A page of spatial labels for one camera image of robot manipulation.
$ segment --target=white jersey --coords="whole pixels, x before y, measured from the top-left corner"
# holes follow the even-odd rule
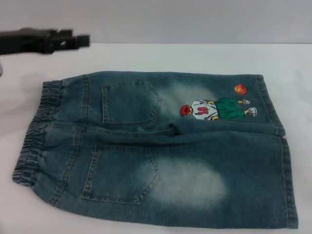
[[[197,119],[212,120],[213,117],[218,116],[218,111],[214,104],[209,104],[207,100],[196,100],[191,105],[193,109],[193,116]]]

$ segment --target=faded denim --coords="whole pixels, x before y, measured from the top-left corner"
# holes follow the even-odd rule
[[[45,82],[13,180],[52,206],[107,220],[298,227],[285,130],[261,75]]]

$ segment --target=white table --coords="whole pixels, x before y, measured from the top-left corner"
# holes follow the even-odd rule
[[[312,45],[92,44],[51,56],[0,57],[0,234],[312,233]],[[15,184],[12,172],[41,84],[96,71],[262,74],[287,131],[299,230],[208,230],[121,223],[71,214]]]

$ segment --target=embroidered cartoon patch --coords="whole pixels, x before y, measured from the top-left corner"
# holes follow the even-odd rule
[[[247,88],[245,85],[238,84],[237,86],[234,87],[234,90],[237,94],[246,94],[247,93]]]
[[[233,98],[220,98],[217,101],[196,100],[190,105],[184,105],[180,109],[180,114],[193,115],[196,119],[216,120],[216,119],[243,119],[246,115],[254,117],[257,115],[255,107],[247,110],[240,109],[238,104],[250,104],[246,99],[236,100]]]

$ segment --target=orange basketball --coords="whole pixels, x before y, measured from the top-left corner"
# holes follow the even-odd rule
[[[237,86],[235,86],[234,90],[237,94],[247,93],[247,88],[242,84],[238,84]]]

